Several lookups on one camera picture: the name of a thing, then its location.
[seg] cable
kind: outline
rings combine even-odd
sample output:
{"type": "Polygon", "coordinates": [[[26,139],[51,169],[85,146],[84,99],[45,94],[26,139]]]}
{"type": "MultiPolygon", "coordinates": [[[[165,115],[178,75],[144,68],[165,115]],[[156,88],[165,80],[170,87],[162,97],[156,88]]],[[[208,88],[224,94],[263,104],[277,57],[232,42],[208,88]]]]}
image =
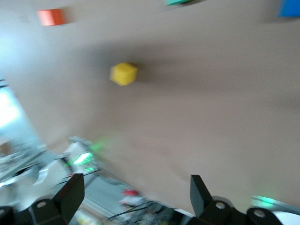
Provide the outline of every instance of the cable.
{"type": "Polygon", "coordinates": [[[132,209],[129,209],[129,210],[125,211],[125,212],[122,212],[122,213],[116,214],[116,215],[114,215],[114,216],[111,216],[111,217],[107,218],[106,220],[111,220],[111,219],[113,219],[113,218],[115,218],[115,217],[118,217],[118,216],[123,215],[123,214],[126,214],[126,213],[135,212],[135,211],[139,211],[139,210],[144,210],[144,209],[148,208],[150,205],[148,205],[147,207],[143,207],[143,208],[140,208],[140,209],[136,209],[136,210],[133,210],[133,209],[135,209],[135,208],[137,208],[137,207],[140,207],[140,206],[142,206],[142,205],[148,204],[148,203],[150,203],[150,202],[152,202],[152,201],[148,201],[148,202],[145,202],[145,203],[140,204],[140,205],[138,205],[138,206],[135,206],[135,207],[133,207],[132,209]]]}
{"type": "Polygon", "coordinates": [[[119,213],[119,214],[117,214],[117,215],[114,215],[114,216],[112,216],[112,217],[109,217],[109,218],[107,218],[107,220],[111,220],[111,219],[113,219],[113,218],[116,218],[116,217],[118,217],[118,216],[120,216],[120,215],[123,215],[123,214],[126,214],[126,213],[135,212],[135,211],[139,211],[139,210],[144,210],[144,209],[146,209],[146,208],[148,208],[148,207],[143,207],[143,208],[136,209],[136,210],[128,210],[128,211],[119,213]]]}

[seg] screw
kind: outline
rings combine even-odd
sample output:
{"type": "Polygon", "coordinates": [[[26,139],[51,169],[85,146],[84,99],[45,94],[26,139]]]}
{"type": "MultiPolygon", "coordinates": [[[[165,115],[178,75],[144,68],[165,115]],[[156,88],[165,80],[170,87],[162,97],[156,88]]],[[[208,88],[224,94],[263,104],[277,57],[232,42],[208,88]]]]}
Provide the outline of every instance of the screw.
{"type": "Polygon", "coordinates": [[[45,205],[46,205],[46,202],[40,202],[40,203],[37,204],[37,207],[38,207],[38,208],[42,208],[42,207],[44,207],[45,205]]]}
{"type": "Polygon", "coordinates": [[[254,214],[260,218],[264,218],[266,216],[266,214],[264,214],[261,210],[254,210],[254,214]]]}
{"type": "Polygon", "coordinates": [[[217,207],[218,209],[223,210],[223,209],[225,209],[225,204],[224,204],[223,202],[217,202],[217,203],[216,203],[216,207],[217,207]]]}

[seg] green led light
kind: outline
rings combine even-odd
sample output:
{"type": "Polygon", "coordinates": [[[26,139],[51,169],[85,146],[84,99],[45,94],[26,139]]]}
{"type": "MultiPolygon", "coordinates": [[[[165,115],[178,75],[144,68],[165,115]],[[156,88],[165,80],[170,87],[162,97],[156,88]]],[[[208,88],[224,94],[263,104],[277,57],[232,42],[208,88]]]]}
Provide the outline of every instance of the green led light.
{"type": "Polygon", "coordinates": [[[92,158],[93,155],[90,153],[83,153],[80,156],[75,156],[71,158],[64,166],[71,166],[71,165],[83,165],[90,162],[90,158],[92,158]]]}
{"type": "Polygon", "coordinates": [[[274,199],[266,198],[266,197],[263,197],[263,198],[262,198],[262,201],[263,201],[264,203],[269,203],[269,204],[273,204],[273,203],[274,203],[274,199]]]}
{"type": "Polygon", "coordinates": [[[90,162],[90,158],[92,158],[93,155],[90,153],[83,153],[73,164],[74,165],[83,165],[88,162],[90,162]]]}
{"type": "Polygon", "coordinates": [[[94,168],[92,168],[92,167],[89,167],[89,168],[85,169],[86,172],[93,171],[93,170],[94,170],[94,168]]]}

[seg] black bracket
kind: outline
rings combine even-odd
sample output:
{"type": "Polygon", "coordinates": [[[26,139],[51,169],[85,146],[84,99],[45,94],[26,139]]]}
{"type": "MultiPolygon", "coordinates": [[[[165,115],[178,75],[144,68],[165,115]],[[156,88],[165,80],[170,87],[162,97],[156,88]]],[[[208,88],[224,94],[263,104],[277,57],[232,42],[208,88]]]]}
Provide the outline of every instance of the black bracket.
{"type": "Polygon", "coordinates": [[[190,199],[196,217],[187,225],[282,225],[267,209],[250,208],[243,214],[223,201],[214,201],[199,175],[191,176],[190,199]]]}

